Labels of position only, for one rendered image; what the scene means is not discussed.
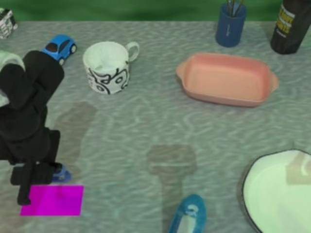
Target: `paintbrush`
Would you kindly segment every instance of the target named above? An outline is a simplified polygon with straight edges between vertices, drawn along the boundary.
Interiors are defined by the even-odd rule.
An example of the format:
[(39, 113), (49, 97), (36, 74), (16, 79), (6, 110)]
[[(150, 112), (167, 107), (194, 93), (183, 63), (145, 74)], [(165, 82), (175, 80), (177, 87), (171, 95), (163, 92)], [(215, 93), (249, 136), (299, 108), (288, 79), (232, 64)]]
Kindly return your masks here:
[(234, 3), (235, 3), (235, 0), (232, 0), (231, 15), (230, 15), (231, 17), (233, 17)]
[(233, 16), (233, 17), (236, 17), (236, 16), (237, 16), (238, 11), (240, 10), (240, 8), (241, 8), (241, 6), (242, 6), (243, 4), (244, 4), (244, 0), (241, 0), (241, 1), (240, 1), (240, 4), (239, 4), (239, 6), (238, 6), (237, 10), (235, 11), (235, 13), (234, 13), (234, 16)]
[(225, 0), (225, 1), (226, 1), (226, 3), (227, 3), (228, 15), (231, 16), (231, 15), (230, 15), (230, 3), (229, 3), (229, 0)]

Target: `purple mat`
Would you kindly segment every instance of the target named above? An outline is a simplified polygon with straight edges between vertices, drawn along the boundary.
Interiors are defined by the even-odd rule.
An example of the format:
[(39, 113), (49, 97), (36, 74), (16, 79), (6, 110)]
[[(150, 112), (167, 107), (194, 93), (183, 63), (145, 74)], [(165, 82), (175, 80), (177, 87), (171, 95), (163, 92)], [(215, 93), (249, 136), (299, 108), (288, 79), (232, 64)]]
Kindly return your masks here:
[(22, 206), (21, 216), (80, 216), (82, 185), (33, 185), (31, 205)]

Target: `bottle label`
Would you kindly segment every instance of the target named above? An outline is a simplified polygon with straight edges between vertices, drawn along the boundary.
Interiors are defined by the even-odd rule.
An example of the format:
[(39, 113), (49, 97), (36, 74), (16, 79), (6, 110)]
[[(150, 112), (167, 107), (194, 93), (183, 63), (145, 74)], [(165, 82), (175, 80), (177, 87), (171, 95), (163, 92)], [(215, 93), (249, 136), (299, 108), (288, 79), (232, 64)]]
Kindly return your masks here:
[(286, 10), (282, 4), (276, 21), (276, 32), (282, 37), (286, 38), (290, 32), (294, 18), (295, 15)]

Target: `baking dish handle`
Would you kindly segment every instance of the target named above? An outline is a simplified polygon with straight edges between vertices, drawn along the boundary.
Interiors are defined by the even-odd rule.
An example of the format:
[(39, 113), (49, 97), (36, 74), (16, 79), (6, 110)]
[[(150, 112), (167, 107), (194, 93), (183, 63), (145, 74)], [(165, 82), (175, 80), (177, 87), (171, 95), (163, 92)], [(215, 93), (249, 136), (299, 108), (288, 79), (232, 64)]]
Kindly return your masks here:
[(177, 74), (178, 78), (180, 78), (180, 80), (183, 80), (183, 78), (184, 78), (185, 69), (186, 69), (186, 62), (180, 63), (176, 69), (176, 74)]
[(275, 91), (278, 88), (278, 78), (274, 72), (270, 73), (270, 82), (271, 82), (271, 92)]

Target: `blue shoe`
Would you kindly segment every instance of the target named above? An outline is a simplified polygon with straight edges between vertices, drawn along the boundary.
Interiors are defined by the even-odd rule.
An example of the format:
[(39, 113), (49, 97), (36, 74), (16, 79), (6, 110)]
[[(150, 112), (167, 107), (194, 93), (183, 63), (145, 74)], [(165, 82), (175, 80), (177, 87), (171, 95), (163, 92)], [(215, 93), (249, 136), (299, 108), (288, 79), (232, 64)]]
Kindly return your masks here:
[(67, 183), (71, 180), (71, 173), (62, 165), (62, 170), (53, 174), (52, 183)]
[(206, 223), (206, 208), (203, 199), (192, 194), (180, 203), (168, 233), (203, 233)]

